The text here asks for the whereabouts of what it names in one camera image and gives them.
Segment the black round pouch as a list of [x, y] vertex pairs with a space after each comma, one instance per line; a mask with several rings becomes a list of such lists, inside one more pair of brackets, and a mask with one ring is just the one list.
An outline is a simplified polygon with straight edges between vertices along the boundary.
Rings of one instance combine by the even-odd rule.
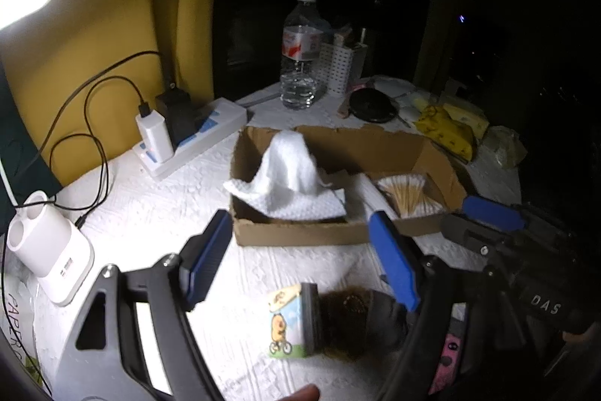
[[394, 102], [383, 92], [374, 88], [353, 91], [348, 98], [349, 113], [368, 123], [383, 124], [398, 115]]

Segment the white usb charger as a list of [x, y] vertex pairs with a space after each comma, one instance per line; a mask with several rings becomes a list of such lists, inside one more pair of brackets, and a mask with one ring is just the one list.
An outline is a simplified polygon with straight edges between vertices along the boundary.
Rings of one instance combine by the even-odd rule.
[[162, 164], [174, 156], [166, 120], [158, 111], [152, 110], [147, 102], [140, 103], [136, 125], [146, 150], [156, 163]]

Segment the brown fuzzy plush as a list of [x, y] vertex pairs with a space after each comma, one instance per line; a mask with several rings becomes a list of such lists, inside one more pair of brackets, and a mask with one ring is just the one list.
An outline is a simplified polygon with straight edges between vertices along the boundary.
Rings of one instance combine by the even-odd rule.
[[384, 292], [350, 288], [322, 294], [322, 350], [349, 360], [399, 351], [408, 336], [408, 311]]

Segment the white power strip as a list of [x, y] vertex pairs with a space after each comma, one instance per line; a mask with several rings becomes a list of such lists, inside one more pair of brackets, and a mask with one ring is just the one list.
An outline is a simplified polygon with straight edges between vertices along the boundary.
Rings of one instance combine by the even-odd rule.
[[246, 108], [220, 98], [200, 109], [196, 116], [196, 123], [200, 124], [198, 131], [182, 141], [175, 148], [174, 156], [164, 163], [156, 161], [143, 141], [133, 146], [133, 153], [153, 180], [165, 179], [204, 151], [241, 130], [248, 122], [249, 113]]

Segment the pale tissue pack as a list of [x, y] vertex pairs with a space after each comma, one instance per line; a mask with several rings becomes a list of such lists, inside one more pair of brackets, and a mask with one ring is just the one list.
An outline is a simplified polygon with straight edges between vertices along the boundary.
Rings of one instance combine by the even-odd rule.
[[472, 128], [474, 137], [482, 141], [488, 129], [489, 121], [484, 112], [470, 102], [446, 95], [441, 99], [443, 109], [458, 122]]

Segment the clear water bottle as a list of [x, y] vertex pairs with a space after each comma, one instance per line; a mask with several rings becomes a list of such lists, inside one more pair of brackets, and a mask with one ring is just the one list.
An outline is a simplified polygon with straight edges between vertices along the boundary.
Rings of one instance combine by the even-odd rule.
[[318, 92], [313, 68], [327, 24], [317, 14], [316, 3], [317, 0], [297, 0], [282, 29], [280, 99], [283, 106], [292, 110], [308, 109]]

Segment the white paper towel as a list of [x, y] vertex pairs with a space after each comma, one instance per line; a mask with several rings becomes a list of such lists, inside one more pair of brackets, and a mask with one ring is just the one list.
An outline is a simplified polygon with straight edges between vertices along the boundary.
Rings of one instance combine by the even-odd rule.
[[345, 216], [344, 197], [322, 181], [302, 134], [273, 136], [252, 181], [231, 178], [224, 188], [262, 215], [284, 221], [322, 221]]

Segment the crumpled clear plastic bag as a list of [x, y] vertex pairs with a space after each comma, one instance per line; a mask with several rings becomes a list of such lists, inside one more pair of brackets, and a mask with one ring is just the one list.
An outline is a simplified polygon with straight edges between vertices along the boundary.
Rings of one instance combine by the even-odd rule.
[[527, 150], [518, 134], [504, 126], [489, 127], [483, 144], [491, 151], [494, 161], [502, 169], [515, 168], [527, 155]]

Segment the white embossed table cloth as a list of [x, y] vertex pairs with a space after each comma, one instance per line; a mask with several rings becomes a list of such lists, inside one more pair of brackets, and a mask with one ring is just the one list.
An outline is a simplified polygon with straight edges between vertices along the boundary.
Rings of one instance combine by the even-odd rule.
[[[355, 117], [336, 115], [340, 102], [325, 95], [310, 109], [289, 111], [276, 99], [276, 85], [239, 100], [261, 102], [251, 108], [249, 125], [287, 129], [295, 126], [361, 128]], [[9, 275], [20, 277], [33, 313], [33, 336], [46, 382], [53, 385], [59, 358], [76, 315], [103, 266], [115, 263], [122, 271], [152, 266], [166, 253], [175, 253], [189, 236], [200, 233], [217, 209], [229, 207], [223, 182], [229, 178], [231, 156], [239, 133], [232, 134], [188, 162], [164, 180], [148, 175], [132, 151], [110, 161], [111, 191], [100, 210], [83, 226], [95, 249], [89, 276], [66, 306], [56, 306], [12, 253]], [[518, 169], [499, 168], [494, 154], [482, 148], [468, 165], [475, 189], [504, 204], [521, 202]], [[478, 270], [482, 256], [460, 248], [440, 233], [419, 238], [426, 253], [441, 256], [451, 266]], [[188, 316], [193, 333], [218, 388], [227, 400], [277, 400], [315, 383], [323, 400], [374, 400], [389, 364], [345, 362], [330, 356], [307, 359], [269, 358], [269, 296], [282, 286], [315, 282], [320, 292], [364, 286], [388, 292], [383, 274], [368, 244], [317, 247], [241, 247], [232, 238], [206, 301]], [[143, 353], [155, 386], [170, 393], [153, 338], [147, 305], [137, 308]]]

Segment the pink plush toy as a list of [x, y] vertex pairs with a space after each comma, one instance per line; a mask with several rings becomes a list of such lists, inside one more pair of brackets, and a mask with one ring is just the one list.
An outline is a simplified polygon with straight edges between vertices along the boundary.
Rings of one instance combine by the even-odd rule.
[[455, 379], [464, 329], [464, 322], [455, 318], [451, 319], [430, 395], [449, 387]]

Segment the white earbud charging case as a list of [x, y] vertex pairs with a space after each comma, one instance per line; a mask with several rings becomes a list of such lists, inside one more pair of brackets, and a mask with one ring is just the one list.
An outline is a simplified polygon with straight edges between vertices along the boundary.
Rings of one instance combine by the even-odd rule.
[[58, 306], [73, 300], [95, 258], [89, 239], [42, 190], [33, 192], [11, 220], [7, 246]]

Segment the cartoon tissue pack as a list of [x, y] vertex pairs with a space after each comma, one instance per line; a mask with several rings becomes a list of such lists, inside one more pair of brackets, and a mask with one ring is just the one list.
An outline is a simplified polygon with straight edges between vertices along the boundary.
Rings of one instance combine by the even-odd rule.
[[297, 283], [279, 289], [269, 303], [269, 355], [306, 358], [322, 350], [318, 286]]

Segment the white perforated basket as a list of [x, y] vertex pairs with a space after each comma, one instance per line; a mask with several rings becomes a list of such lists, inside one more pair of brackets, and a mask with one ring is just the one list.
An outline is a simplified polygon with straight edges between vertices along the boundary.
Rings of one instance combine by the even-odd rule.
[[314, 66], [318, 89], [326, 95], [343, 98], [362, 77], [368, 46], [354, 48], [323, 44]]

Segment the black power adapter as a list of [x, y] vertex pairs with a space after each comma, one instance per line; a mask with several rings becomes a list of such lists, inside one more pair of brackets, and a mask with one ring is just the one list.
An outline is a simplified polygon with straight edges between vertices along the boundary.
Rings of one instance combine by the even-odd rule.
[[165, 118], [173, 148], [196, 133], [195, 113], [190, 94], [176, 85], [169, 85], [155, 98], [157, 111]]

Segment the brown cardboard box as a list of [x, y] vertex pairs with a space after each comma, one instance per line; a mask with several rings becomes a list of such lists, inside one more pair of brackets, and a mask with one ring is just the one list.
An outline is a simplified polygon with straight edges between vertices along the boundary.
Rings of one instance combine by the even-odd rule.
[[[283, 130], [246, 127], [234, 147], [229, 179], [252, 181], [279, 131]], [[276, 220], [230, 194], [234, 234], [240, 246], [365, 243], [369, 217], [376, 211], [388, 214], [405, 235], [432, 234], [439, 231], [442, 214], [459, 210], [467, 196], [448, 158], [423, 136], [370, 125], [360, 129], [299, 126], [292, 131], [304, 137], [324, 184], [343, 193], [346, 214], [322, 221]], [[444, 205], [445, 212], [401, 219], [392, 200], [376, 185], [384, 177], [401, 174], [424, 175], [427, 193]]]

